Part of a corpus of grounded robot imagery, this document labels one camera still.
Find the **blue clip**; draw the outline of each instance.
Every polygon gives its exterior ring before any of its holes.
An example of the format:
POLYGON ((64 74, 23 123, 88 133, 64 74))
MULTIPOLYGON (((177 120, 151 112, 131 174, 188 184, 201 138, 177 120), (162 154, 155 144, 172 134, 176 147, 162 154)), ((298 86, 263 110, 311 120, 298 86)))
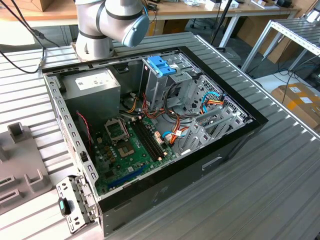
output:
POLYGON ((163 60, 160 56, 148 57, 148 61, 161 77, 176 73, 176 70, 171 68, 167 64, 167 61, 163 60))

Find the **ribbed metal surface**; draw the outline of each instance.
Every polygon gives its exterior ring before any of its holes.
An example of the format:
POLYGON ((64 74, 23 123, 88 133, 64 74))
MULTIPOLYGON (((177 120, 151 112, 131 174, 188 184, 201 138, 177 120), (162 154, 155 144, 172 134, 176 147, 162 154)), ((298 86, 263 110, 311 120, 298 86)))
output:
POLYGON ((320 25, 295 18, 273 20, 271 26, 313 54, 320 54, 320 25))
MULTIPOLYGON (((191 33, 148 37, 137 48, 115 43, 119 55, 174 46, 189 47, 269 122, 235 158, 128 223, 110 239, 313 239, 320 230, 318 136, 191 33)), ((50 64, 77 61, 71 48, 53 48, 50 52, 50 64), (60 58, 64 53, 67 58, 60 58)), ((20 52, 10 58, 30 66, 29 62, 40 54, 20 52)), ((0 58, 0 68, 2 64, 6 63, 0 58)), ((70 174, 72 166, 42 76, 8 68, 0 71, 0 131, 18 120, 31 126, 51 179, 57 181, 70 174)), ((55 191, 40 198, 0 216, 0 239, 70 237, 56 205, 55 191)), ((73 237, 77 236, 102 238, 97 224, 73 237)))

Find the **gray plastic part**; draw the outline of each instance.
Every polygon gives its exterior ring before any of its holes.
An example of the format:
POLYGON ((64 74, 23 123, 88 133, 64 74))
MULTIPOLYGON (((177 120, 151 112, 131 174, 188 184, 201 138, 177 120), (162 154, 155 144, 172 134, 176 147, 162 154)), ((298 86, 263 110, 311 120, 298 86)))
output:
POLYGON ((24 179, 26 181, 26 184, 29 186, 30 190, 33 193, 36 193, 37 191, 43 189, 47 185, 47 179, 44 178, 41 171, 37 169, 39 179, 31 180, 27 174, 24 175, 24 179))
POLYGON ((52 189, 30 129, 20 122, 0 133, 0 215, 52 189))
POLYGON ((0 196, 0 206, 3 208, 9 208, 13 203, 17 203, 21 200, 23 200, 23 197, 16 188, 0 196))
POLYGON ((8 154, 5 152, 5 150, 0 146, 0 164, 2 164, 3 161, 8 159, 8 154))

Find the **metal bracket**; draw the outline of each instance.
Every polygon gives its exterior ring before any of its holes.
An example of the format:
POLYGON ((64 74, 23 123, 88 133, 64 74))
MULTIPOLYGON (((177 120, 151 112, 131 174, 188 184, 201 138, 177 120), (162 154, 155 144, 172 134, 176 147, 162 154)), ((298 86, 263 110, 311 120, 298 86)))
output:
POLYGON ((70 233, 74 234, 99 216, 96 201, 83 176, 66 177, 56 185, 56 190, 60 197, 59 207, 66 217, 70 233))

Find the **robotic arm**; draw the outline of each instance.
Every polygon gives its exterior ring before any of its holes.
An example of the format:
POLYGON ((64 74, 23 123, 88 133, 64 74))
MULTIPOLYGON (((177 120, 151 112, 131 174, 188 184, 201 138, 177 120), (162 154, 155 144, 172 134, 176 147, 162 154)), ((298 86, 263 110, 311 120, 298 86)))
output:
POLYGON ((140 0, 76 0, 79 35, 76 52, 86 61, 112 56, 112 39, 137 46, 146 35, 149 18, 140 0))

